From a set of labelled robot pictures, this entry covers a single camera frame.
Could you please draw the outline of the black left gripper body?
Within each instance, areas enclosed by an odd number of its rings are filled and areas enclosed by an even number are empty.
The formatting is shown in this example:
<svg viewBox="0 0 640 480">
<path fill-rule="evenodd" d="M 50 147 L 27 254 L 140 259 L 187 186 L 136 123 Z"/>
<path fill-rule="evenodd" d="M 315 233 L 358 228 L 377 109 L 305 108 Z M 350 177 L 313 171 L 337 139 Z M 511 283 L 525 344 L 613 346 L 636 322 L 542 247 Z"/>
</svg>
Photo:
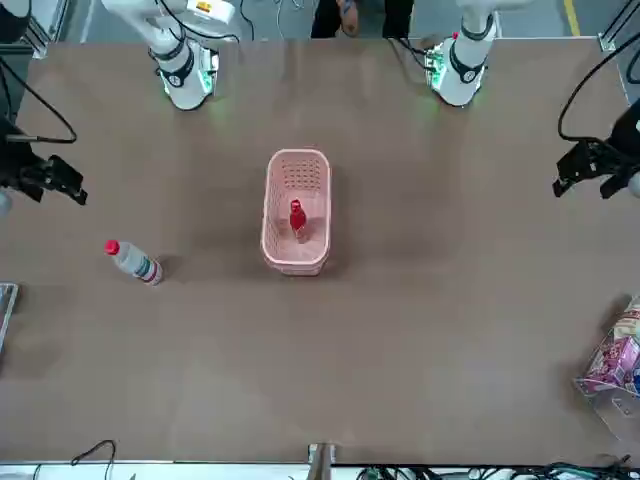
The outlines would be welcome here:
<svg viewBox="0 0 640 480">
<path fill-rule="evenodd" d="M 608 139 L 634 173 L 639 171 L 639 107 L 636 100 L 615 122 Z"/>
</svg>

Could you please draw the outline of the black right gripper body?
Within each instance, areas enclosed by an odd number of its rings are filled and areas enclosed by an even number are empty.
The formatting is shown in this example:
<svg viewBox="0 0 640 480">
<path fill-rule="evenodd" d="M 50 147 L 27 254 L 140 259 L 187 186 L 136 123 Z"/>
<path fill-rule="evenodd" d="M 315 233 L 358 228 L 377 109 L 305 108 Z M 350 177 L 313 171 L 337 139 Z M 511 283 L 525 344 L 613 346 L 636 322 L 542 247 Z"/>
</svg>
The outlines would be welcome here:
<svg viewBox="0 0 640 480">
<path fill-rule="evenodd" d="M 34 167 L 38 160 L 27 143 L 10 142 L 9 135 L 20 130 L 6 117 L 1 118 L 1 186 L 21 191 L 21 173 Z"/>
</svg>

